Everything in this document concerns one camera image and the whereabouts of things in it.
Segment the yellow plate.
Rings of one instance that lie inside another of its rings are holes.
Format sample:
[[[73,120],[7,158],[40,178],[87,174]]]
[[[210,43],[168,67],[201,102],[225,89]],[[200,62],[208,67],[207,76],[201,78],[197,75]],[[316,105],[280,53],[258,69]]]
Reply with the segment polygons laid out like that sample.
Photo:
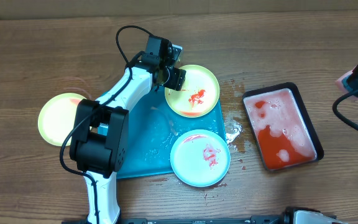
[[[61,146],[74,127],[76,109],[84,96],[77,93],[62,93],[50,99],[41,109],[38,129],[45,141]]]
[[[216,106],[220,87],[215,75],[200,65],[184,65],[186,72],[180,91],[165,88],[168,106],[180,116],[197,118],[208,114]]]

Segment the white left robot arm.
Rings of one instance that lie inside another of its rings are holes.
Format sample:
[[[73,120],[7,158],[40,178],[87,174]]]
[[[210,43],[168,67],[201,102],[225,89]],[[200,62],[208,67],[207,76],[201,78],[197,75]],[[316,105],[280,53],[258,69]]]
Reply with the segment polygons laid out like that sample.
[[[153,87],[181,90],[186,72],[176,68],[183,48],[150,35],[146,49],[126,60],[122,78],[97,100],[81,100],[70,136],[75,174],[85,178],[89,214],[85,223],[116,223],[120,208],[116,175],[129,143],[129,114]]]

